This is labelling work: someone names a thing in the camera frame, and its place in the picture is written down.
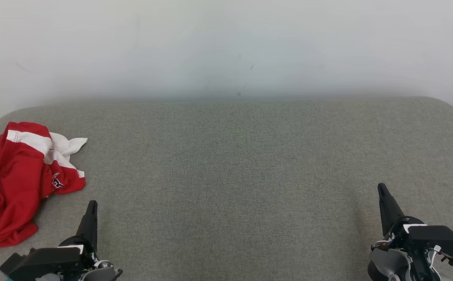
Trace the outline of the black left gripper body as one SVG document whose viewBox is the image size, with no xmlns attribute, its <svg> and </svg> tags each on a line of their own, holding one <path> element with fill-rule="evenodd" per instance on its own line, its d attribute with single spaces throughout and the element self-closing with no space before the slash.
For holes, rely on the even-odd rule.
<svg viewBox="0 0 453 281">
<path fill-rule="evenodd" d="M 27 255 L 11 256 L 11 280 L 35 281 L 47 274 L 59 274 L 65 281 L 77 281 L 92 270 L 96 256 L 95 235 L 75 235 L 58 247 L 32 249 Z"/>
</svg>

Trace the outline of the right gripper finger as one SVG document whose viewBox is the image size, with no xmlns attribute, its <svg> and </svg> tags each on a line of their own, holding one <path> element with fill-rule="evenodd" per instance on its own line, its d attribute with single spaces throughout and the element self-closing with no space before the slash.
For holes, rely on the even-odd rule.
<svg viewBox="0 0 453 281">
<path fill-rule="evenodd" d="M 405 215 L 391 195 L 384 183 L 378 184 L 379 208 L 381 217 L 382 234 L 389 236 L 391 228 L 395 228 L 401 223 L 405 223 Z"/>
</svg>

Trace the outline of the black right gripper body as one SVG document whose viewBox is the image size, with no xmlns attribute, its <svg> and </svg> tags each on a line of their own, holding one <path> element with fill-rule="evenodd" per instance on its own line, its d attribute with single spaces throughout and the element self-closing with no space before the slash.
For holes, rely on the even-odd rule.
<svg viewBox="0 0 453 281">
<path fill-rule="evenodd" d="M 371 246 L 371 280 L 441 281 L 434 260 L 440 255 L 453 266 L 453 230 L 405 219 Z"/>
</svg>

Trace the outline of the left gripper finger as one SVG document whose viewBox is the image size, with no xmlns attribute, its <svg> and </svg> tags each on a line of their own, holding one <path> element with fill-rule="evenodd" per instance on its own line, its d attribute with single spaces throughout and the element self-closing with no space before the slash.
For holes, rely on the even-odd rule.
<svg viewBox="0 0 453 281">
<path fill-rule="evenodd" d="M 89 242 L 93 251 L 97 251 L 98 243 L 98 202 L 89 201 L 87 209 L 82 216 L 76 236 Z"/>
</svg>

